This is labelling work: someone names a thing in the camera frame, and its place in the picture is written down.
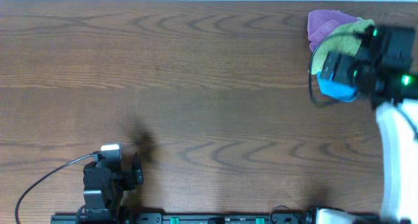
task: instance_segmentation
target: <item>wooden table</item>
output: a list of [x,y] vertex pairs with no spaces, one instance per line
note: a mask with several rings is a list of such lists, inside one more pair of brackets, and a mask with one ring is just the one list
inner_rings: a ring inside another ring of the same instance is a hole
[[[368,102],[309,100],[314,9],[418,24],[416,3],[2,1],[0,223],[41,176],[111,142],[125,164],[141,153],[132,207],[377,212],[382,151]],[[32,190],[22,223],[83,205],[87,162]]]

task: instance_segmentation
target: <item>blue object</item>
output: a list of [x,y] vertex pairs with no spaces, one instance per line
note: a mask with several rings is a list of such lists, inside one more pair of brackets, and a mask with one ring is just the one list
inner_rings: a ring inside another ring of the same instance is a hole
[[333,82],[331,79],[321,78],[321,72],[317,73],[319,89],[323,95],[332,97],[342,102],[350,103],[355,100],[357,88]]

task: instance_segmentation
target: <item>purple cloth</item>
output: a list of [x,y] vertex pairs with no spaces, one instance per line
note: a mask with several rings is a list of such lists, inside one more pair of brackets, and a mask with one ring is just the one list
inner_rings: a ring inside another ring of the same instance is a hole
[[359,20],[353,16],[337,10],[313,10],[308,15],[308,40],[311,51],[321,44],[331,32],[340,25],[353,23]]

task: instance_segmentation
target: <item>cloth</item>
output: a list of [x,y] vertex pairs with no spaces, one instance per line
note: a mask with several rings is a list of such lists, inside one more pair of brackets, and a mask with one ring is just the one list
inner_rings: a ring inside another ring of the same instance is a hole
[[[310,49],[314,51],[329,35],[336,33],[363,32],[373,20],[362,20],[336,10],[314,10],[308,15],[308,39]],[[317,74],[319,89],[322,94],[343,102],[355,100],[356,89],[331,80],[320,78],[321,70],[330,51],[355,56],[361,41],[355,37],[335,37],[321,44],[312,61],[310,74]]]

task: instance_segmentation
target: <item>green led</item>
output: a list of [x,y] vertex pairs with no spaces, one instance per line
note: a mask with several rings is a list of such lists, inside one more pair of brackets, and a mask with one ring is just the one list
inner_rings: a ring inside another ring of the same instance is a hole
[[407,76],[407,75],[403,75],[402,76],[402,83],[404,84],[404,85],[408,85],[408,84],[410,84],[411,83],[411,77],[410,76]]

